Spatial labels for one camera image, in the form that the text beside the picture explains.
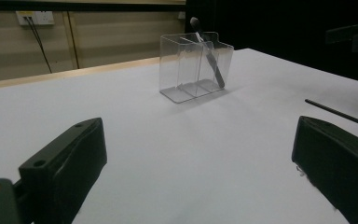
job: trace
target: white table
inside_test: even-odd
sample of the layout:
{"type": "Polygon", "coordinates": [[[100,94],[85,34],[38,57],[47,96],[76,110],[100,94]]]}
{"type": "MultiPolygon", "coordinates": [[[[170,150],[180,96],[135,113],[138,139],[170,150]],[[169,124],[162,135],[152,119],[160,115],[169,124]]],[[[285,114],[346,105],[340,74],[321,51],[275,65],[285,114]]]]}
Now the white table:
{"type": "Polygon", "coordinates": [[[0,88],[0,177],[70,126],[101,117],[108,163],[74,223],[347,223],[291,162],[301,115],[358,135],[358,82],[235,51],[224,91],[179,105],[158,64],[0,88]]]}

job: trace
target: cable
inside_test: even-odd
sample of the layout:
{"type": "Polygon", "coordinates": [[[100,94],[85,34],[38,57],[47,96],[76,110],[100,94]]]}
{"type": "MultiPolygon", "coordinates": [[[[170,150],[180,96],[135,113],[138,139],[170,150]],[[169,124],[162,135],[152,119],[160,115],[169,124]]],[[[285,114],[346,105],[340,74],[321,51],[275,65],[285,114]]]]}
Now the cable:
{"type": "Polygon", "coordinates": [[[40,49],[42,50],[43,57],[45,58],[45,62],[48,65],[48,70],[50,71],[50,73],[52,73],[50,64],[48,63],[48,58],[46,57],[45,49],[43,48],[42,45],[42,40],[40,39],[39,33],[36,30],[36,26],[34,25],[34,21],[32,20],[32,17],[24,17],[24,18],[27,20],[28,25],[30,26],[32,32],[34,33],[34,37],[36,38],[36,41],[39,44],[40,49]]]}

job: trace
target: acrylic divider compartment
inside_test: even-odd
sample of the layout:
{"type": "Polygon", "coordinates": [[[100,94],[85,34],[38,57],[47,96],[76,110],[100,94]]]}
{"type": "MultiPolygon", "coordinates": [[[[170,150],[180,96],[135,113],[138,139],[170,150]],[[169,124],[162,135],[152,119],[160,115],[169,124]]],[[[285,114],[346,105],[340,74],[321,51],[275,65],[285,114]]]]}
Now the acrylic divider compartment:
{"type": "Polygon", "coordinates": [[[182,103],[224,89],[234,48],[220,43],[218,33],[160,38],[159,92],[182,103]]]}

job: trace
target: beige wall panel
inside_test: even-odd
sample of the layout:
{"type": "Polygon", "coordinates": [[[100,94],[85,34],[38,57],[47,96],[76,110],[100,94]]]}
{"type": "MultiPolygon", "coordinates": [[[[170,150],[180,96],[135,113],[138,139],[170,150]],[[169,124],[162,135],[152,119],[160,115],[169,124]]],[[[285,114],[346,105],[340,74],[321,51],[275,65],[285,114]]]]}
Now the beige wall panel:
{"type": "Polygon", "coordinates": [[[178,12],[74,12],[80,67],[159,56],[159,38],[185,30],[178,12]]]}
{"type": "MultiPolygon", "coordinates": [[[[73,69],[61,12],[55,25],[37,26],[52,72],[73,69]]],[[[15,12],[0,12],[0,80],[49,73],[32,30],[19,26],[15,12]]]]}

